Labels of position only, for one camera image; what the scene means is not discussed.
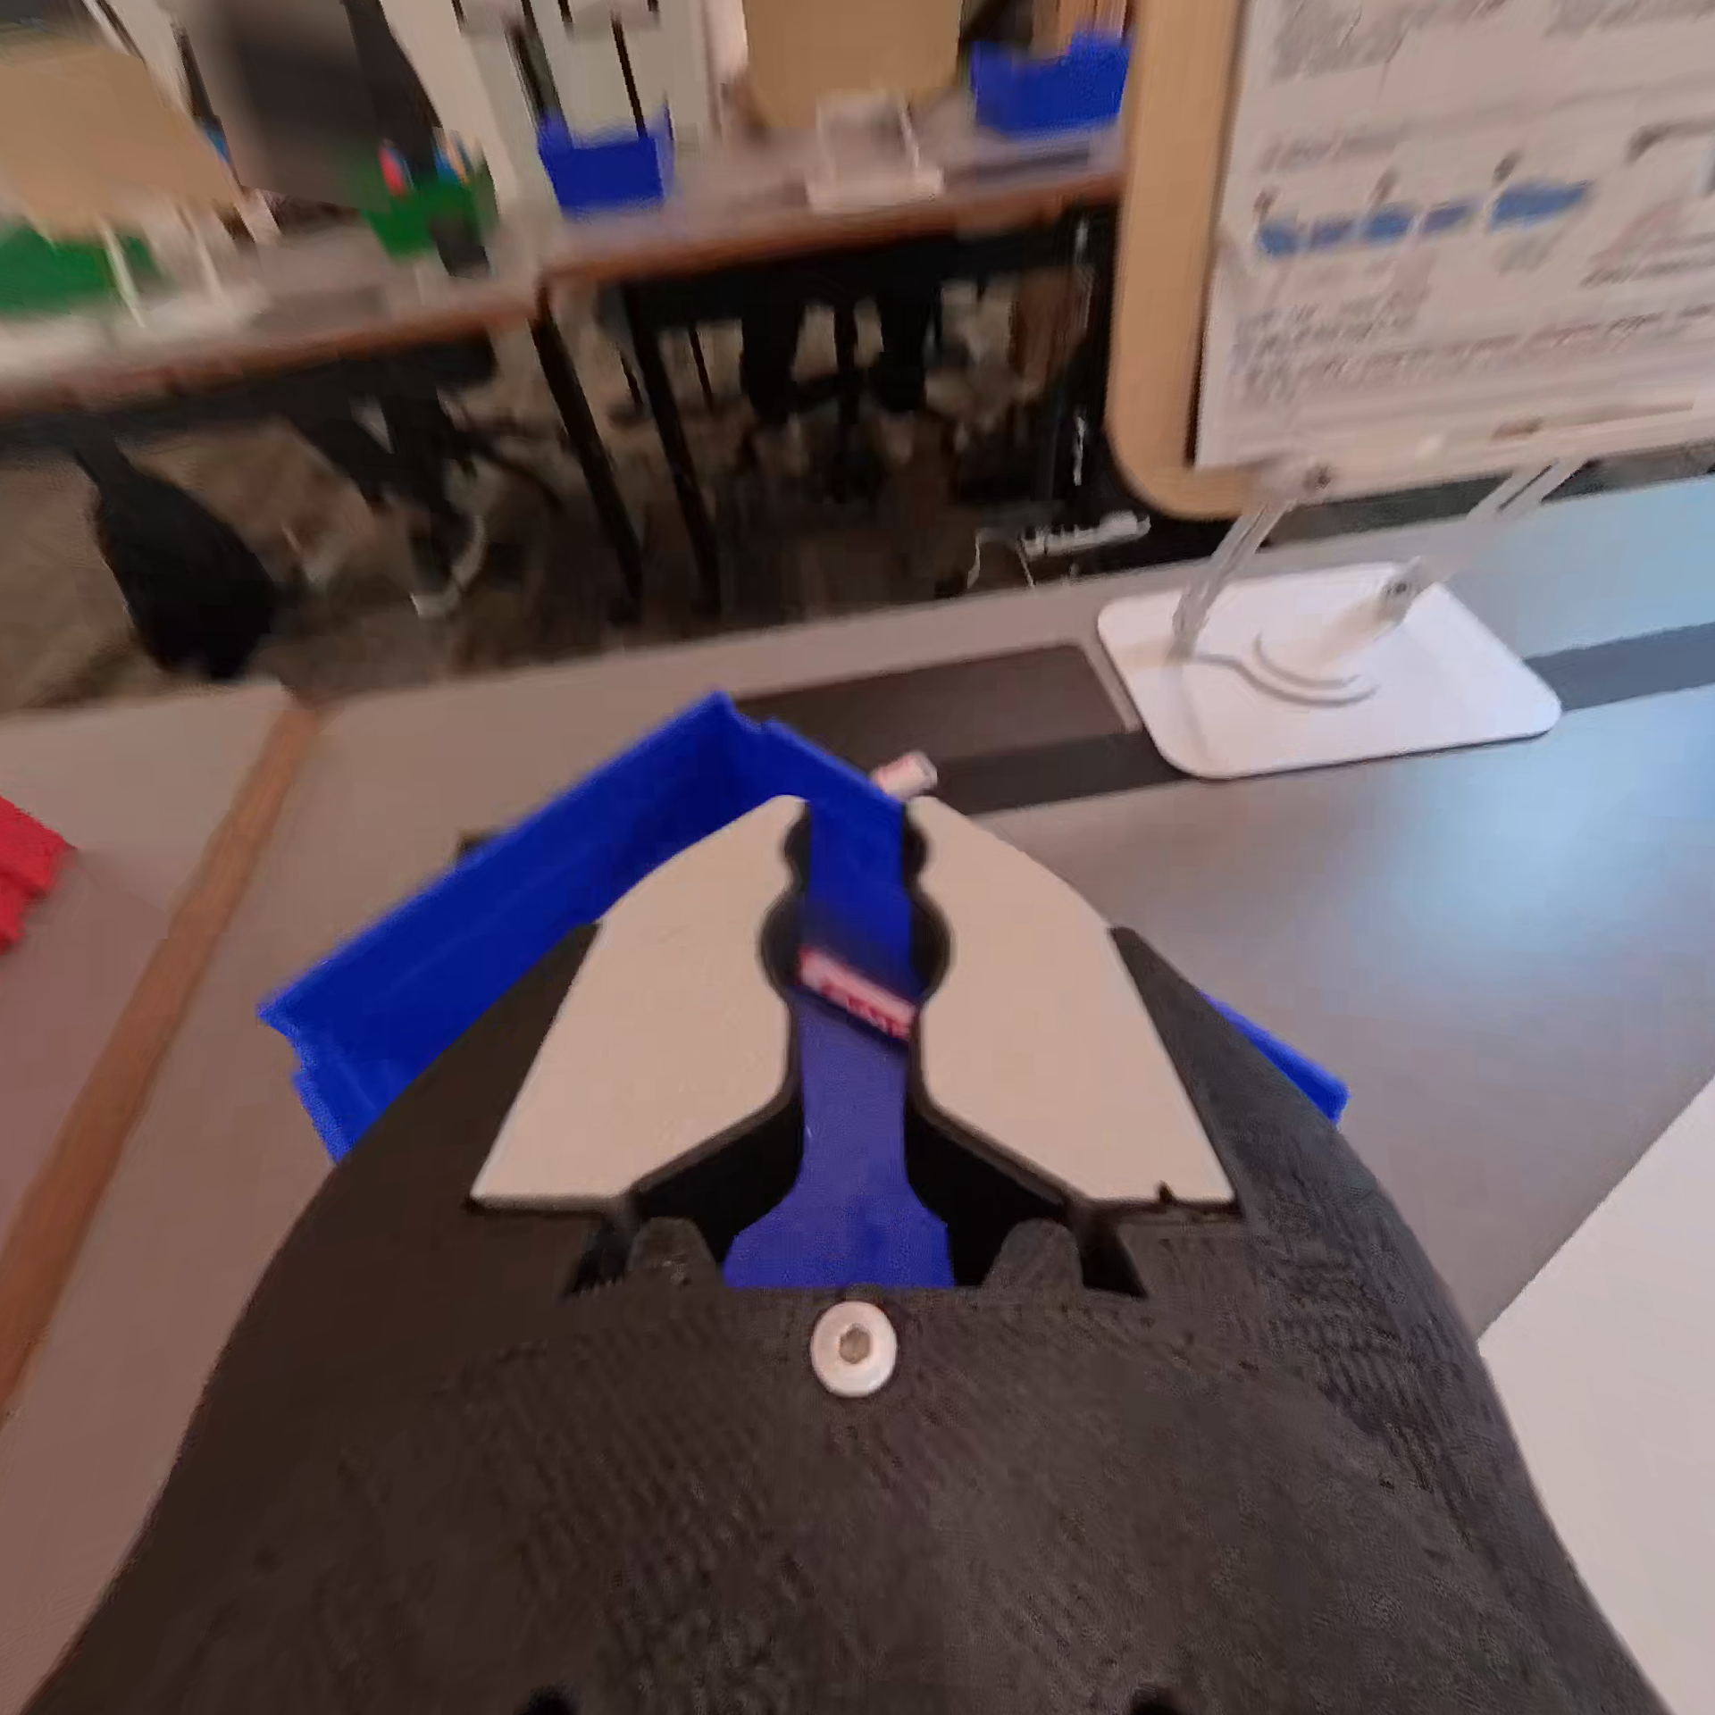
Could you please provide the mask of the wooden backing board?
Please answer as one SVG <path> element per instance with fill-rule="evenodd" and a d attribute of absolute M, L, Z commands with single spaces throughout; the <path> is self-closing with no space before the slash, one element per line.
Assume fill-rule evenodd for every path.
<path fill-rule="evenodd" d="M 1230 520 L 1242 465 L 1194 463 L 1214 225 L 1227 171 L 1241 3 L 1133 9 L 1106 364 L 1106 450 L 1151 508 Z"/>

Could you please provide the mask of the black tape strip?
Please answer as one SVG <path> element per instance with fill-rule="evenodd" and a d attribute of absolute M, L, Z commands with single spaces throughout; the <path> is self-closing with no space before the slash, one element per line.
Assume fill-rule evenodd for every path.
<path fill-rule="evenodd" d="M 1564 714 L 1713 685 L 1713 625 L 1661 630 L 1599 645 L 1534 655 Z M 938 773 L 936 795 L 967 817 L 1054 806 L 1171 787 L 1186 771 L 1143 731 L 1090 735 L 960 757 Z"/>

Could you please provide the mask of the white power strip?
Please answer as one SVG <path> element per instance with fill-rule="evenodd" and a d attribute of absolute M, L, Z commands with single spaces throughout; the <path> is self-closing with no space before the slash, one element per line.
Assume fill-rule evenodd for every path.
<path fill-rule="evenodd" d="M 1027 561 L 1072 560 L 1136 543 L 1151 533 L 1151 516 L 1134 511 L 1113 511 L 1092 524 L 1031 530 L 1017 540 L 1018 556 Z"/>

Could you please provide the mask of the cardboard box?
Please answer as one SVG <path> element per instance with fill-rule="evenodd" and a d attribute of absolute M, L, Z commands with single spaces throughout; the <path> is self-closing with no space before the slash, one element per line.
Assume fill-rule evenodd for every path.
<path fill-rule="evenodd" d="M 846 96 L 941 96 L 957 74 L 961 3 L 742 3 L 742 91 L 770 131 L 812 126 Z"/>
<path fill-rule="evenodd" d="M 3 51 L 1 189 L 6 209 L 71 237 L 161 209 L 243 202 L 225 160 L 143 62 L 36 33 Z"/>

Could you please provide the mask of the red plastic bin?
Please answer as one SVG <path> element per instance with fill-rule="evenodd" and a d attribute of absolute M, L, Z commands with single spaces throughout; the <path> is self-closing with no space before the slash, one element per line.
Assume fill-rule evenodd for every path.
<path fill-rule="evenodd" d="M 1 954 L 10 954 L 33 912 L 50 896 L 76 848 L 53 827 L 1 798 Z"/>

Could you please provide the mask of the clear acrylic holder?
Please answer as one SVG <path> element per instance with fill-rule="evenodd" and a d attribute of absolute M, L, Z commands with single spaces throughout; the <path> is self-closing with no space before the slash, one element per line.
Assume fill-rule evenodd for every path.
<path fill-rule="evenodd" d="M 803 174 L 805 204 L 823 215 L 894 209 L 936 198 L 945 174 L 919 147 L 895 92 L 846 92 L 817 109 L 817 151 Z"/>

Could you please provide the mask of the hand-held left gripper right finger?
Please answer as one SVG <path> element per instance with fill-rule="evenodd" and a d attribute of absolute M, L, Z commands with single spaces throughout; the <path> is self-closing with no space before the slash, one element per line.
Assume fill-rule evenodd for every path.
<path fill-rule="evenodd" d="M 1104 915 L 934 798 L 906 804 L 914 901 L 945 940 L 914 1080 L 955 1146 L 1081 1228 L 1230 1216 L 1236 1192 Z"/>

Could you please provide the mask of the green plastic bin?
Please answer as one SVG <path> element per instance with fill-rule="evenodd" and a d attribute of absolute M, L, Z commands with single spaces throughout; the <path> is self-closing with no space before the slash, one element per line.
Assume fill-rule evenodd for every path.
<path fill-rule="evenodd" d="M 380 158 L 354 176 L 354 206 L 381 253 L 391 264 L 410 264 L 436 251 L 436 233 L 457 234 L 483 246 L 497 225 L 499 209 L 494 178 L 477 160 L 468 178 L 442 176 L 403 182 L 387 180 Z"/>
<path fill-rule="evenodd" d="M 50 239 L 25 223 L 1 226 L 1 319 L 74 314 L 119 301 L 103 239 Z"/>

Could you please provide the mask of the red dry erase marker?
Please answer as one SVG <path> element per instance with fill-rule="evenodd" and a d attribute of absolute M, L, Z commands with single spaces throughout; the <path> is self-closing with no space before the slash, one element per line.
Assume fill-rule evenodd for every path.
<path fill-rule="evenodd" d="M 906 1043 L 912 1035 L 914 1002 L 858 972 L 826 950 L 799 948 L 797 985 L 803 994 L 845 1014 L 876 1037 Z"/>

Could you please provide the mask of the printed instruction sign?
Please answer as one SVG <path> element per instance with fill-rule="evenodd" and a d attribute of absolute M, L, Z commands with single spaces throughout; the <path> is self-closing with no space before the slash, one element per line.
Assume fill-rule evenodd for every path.
<path fill-rule="evenodd" d="M 1710 3 L 1244 5 L 1194 457 L 1710 428 Z"/>

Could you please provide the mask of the black bag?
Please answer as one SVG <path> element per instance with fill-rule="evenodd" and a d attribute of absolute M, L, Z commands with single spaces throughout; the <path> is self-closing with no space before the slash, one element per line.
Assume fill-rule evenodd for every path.
<path fill-rule="evenodd" d="M 164 672 L 230 682 L 271 631 L 279 589 L 200 498 L 106 444 L 76 453 L 91 530 L 143 653 Z"/>

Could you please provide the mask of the blue plastic bin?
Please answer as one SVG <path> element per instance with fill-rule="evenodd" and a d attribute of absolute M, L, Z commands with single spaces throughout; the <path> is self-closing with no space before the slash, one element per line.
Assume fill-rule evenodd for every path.
<path fill-rule="evenodd" d="M 1129 34 L 1073 33 L 1051 58 L 980 42 L 970 53 L 975 125 L 1009 139 L 1061 136 L 1116 122 L 1129 76 Z"/>
<path fill-rule="evenodd" d="M 534 134 L 557 209 L 584 219 L 664 202 L 676 180 L 671 109 L 662 105 L 642 131 L 632 122 L 581 134 L 563 116 L 544 118 Z"/>
<path fill-rule="evenodd" d="M 745 1231 L 662 1217 L 615 1230 L 587 1212 L 499 1212 L 470 1189 L 519 1094 L 599 919 L 678 852 L 775 797 L 805 804 L 791 842 L 793 927 L 766 962 L 795 1023 L 801 1165 L 786 1198 Z M 801 992 L 797 954 L 826 950 L 914 1006 L 943 935 L 914 901 L 921 848 L 904 803 L 778 722 L 720 696 L 599 764 L 561 797 L 476 848 L 450 871 L 363 929 L 266 1002 L 295 1053 L 295 1082 L 335 1158 L 290 1254 L 329 1274 L 454 1301 L 497 1296 L 532 1245 L 581 1293 L 620 1274 L 642 1230 L 681 1221 L 751 1295 L 876 1298 L 981 1285 L 1018 1230 L 1075 1248 L 1088 1285 L 1143 1287 L 1123 1230 L 1253 1228 L 1283 1144 L 1244 1144 L 1217 1072 L 1258 1085 L 1276 1130 L 1306 1132 L 1312 1162 L 1341 1156 L 1343 1087 L 1239 1014 L 1186 986 L 1143 940 L 1115 929 L 1168 1053 L 1234 1189 L 1234 1212 L 1110 1216 L 1081 1228 L 985 1165 L 926 1118 L 906 1043 L 871 1035 Z"/>

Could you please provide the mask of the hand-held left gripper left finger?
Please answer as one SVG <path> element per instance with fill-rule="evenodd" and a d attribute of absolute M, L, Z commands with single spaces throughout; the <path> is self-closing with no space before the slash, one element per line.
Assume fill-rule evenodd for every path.
<path fill-rule="evenodd" d="M 793 927 L 805 804 L 678 852 L 595 925 L 470 1189 L 499 1212 L 745 1231 L 801 1165 L 795 1023 L 766 954 Z"/>

